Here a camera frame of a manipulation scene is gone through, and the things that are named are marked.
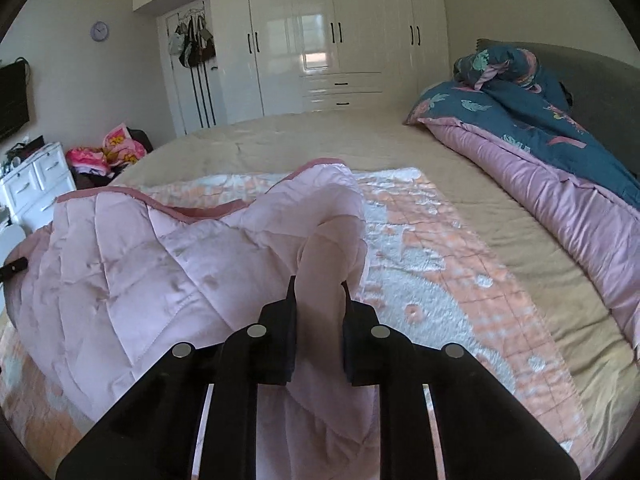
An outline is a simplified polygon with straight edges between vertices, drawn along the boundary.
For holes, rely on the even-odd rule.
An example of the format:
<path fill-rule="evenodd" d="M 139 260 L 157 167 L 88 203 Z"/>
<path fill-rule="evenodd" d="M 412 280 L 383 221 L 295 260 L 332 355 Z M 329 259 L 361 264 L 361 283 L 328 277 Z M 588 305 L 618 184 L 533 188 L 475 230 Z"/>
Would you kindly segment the pink cartoon blanket pile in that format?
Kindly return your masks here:
<path fill-rule="evenodd" d="M 116 172 L 136 164 L 148 151 L 136 140 L 125 124 L 120 124 L 104 136 L 98 148 L 78 146 L 65 154 L 67 165 L 76 174 L 96 174 L 113 177 Z"/>

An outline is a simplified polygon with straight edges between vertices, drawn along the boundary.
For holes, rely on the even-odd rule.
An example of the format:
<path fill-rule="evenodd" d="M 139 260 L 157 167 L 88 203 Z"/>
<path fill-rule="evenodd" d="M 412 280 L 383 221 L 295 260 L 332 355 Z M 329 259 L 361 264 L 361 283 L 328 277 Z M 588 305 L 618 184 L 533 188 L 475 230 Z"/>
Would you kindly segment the hanging bags on door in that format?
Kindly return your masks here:
<path fill-rule="evenodd" d="M 178 23 L 169 36 L 168 53 L 176 56 L 185 68 L 198 67 L 216 58 L 214 36 L 207 28 L 203 14 L 192 14 Z"/>

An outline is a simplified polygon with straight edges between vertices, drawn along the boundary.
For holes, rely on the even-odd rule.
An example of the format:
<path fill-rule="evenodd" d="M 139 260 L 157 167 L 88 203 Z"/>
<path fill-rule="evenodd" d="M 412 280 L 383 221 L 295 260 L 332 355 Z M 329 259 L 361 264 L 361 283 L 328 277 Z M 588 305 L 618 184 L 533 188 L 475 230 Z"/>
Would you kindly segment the black wall television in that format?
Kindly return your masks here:
<path fill-rule="evenodd" d="M 24 58 L 0 70 L 0 139 L 6 140 L 29 122 L 27 81 L 29 64 Z"/>

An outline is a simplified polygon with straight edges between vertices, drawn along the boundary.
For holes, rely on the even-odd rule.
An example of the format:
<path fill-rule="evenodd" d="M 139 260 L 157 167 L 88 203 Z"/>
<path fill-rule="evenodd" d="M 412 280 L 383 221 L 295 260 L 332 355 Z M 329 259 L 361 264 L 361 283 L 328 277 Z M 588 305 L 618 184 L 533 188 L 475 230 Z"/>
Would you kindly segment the teal pink floral duvet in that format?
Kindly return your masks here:
<path fill-rule="evenodd" d="M 529 50 L 459 58 L 406 122 L 489 174 L 582 267 L 639 347 L 639 182 L 570 117 L 559 81 Z"/>

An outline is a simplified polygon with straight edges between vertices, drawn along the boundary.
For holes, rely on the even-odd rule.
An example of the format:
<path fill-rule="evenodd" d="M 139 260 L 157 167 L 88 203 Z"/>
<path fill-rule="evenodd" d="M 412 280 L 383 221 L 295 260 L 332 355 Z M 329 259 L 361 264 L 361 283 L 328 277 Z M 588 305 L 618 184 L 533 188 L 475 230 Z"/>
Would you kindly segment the grey bed headboard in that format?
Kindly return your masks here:
<path fill-rule="evenodd" d="M 585 50 L 512 41 L 567 92 L 570 118 L 584 127 L 634 176 L 639 175 L 639 70 Z"/>

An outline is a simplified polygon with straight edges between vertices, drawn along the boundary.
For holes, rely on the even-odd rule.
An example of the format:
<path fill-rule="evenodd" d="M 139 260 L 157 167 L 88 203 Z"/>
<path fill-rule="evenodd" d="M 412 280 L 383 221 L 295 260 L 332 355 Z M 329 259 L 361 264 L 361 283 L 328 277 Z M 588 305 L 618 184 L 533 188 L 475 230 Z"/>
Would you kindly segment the white drawer chest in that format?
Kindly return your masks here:
<path fill-rule="evenodd" d="M 76 185 L 61 143 L 48 143 L 1 178 L 1 206 L 26 234 L 53 219 L 56 200 Z"/>

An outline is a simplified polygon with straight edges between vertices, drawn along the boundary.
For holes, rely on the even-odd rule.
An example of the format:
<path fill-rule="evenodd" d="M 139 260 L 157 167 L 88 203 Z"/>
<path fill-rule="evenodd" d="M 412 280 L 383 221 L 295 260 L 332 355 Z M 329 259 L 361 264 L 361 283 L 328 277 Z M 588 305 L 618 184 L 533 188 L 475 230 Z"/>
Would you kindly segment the white glossy wardrobe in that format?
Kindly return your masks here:
<path fill-rule="evenodd" d="M 163 15 L 194 0 L 132 0 Z M 207 0 L 225 124 L 406 106 L 449 73 L 445 0 Z"/>

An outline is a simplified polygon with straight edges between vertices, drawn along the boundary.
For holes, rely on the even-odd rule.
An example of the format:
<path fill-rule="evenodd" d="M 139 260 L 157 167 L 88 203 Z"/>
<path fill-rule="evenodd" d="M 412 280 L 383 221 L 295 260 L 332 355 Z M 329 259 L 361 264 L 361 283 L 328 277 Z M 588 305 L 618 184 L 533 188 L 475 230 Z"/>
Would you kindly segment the beige bed sheet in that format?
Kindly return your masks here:
<path fill-rule="evenodd" d="M 401 112 L 289 114 L 203 129 L 156 148 L 116 179 L 155 186 L 208 174 L 289 174 L 317 158 L 355 170 L 420 169 L 532 297 L 574 379 L 600 462 L 639 402 L 634 352 L 587 275 L 526 209 L 469 159 Z"/>

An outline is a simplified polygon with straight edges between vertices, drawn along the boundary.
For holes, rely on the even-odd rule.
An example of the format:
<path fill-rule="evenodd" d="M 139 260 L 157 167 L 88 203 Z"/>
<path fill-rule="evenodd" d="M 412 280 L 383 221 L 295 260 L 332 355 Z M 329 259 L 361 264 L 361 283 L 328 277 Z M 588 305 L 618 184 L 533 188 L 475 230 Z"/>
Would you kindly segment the pink quilted jacket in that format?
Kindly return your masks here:
<path fill-rule="evenodd" d="M 372 479 L 378 399 L 342 364 L 345 294 L 366 265 L 363 205 L 340 162 L 213 209 L 76 192 L 15 248 L 28 268 L 6 285 L 6 310 L 43 374 L 98 419 L 174 344 L 218 344 L 294 292 L 295 370 L 258 393 L 258 476 Z"/>

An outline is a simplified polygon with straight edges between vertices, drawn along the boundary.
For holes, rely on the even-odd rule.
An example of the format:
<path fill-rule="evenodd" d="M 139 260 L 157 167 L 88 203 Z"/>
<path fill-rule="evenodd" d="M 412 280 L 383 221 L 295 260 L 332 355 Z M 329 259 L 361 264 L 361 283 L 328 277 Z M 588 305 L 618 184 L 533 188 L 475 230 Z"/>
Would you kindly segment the white rounded desk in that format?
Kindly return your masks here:
<path fill-rule="evenodd" d="M 0 266 L 4 266 L 9 255 L 26 238 L 25 231 L 18 224 L 7 224 L 0 230 Z"/>

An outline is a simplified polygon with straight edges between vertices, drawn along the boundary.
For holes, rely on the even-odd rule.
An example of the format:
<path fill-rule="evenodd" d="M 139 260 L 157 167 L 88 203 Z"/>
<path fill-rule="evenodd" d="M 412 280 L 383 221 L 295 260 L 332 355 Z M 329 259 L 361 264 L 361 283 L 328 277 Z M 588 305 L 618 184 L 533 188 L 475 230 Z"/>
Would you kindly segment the round wall clock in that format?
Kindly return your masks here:
<path fill-rule="evenodd" d="M 110 36 L 110 28 L 102 21 L 95 22 L 90 29 L 90 37 L 95 42 L 103 42 Z"/>

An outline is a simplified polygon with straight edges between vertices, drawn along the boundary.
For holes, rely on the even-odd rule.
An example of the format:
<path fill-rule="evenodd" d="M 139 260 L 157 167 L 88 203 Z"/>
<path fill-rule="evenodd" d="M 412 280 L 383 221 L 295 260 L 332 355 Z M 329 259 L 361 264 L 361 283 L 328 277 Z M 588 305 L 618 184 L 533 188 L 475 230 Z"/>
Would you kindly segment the white bedroom door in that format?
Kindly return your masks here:
<path fill-rule="evenodd" d="M 209 0 L 195 0 L 156 19 L 160 66 L 176 136 L 228 124 L 216 58 L 198 67 L 184 67 L 178 56 L 169 53 L 172 34 L 190 22 L 202 22 L 212 30 Z"/>

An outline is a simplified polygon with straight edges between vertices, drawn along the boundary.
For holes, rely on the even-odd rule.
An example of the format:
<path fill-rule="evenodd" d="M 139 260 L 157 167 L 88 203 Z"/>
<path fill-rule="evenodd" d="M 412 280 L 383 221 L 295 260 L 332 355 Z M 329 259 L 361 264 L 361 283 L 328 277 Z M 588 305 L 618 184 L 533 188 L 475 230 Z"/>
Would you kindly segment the orange white fleece blanket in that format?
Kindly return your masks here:
<path fill-rule="evenodd" d="M 596 452 L 573 378 L 532 298 L 416 168 L 355 174 L 367 222 L 360 301 L 425 347 L 455 342 L 535 415 L 587 478 Z M 284 174 L 215 174 L 138 189 L 173 207 L 254 200 Z M 53 477 L 91 427 L 44 376 L 1 315 L 1 408 L 17 439 Z"/>

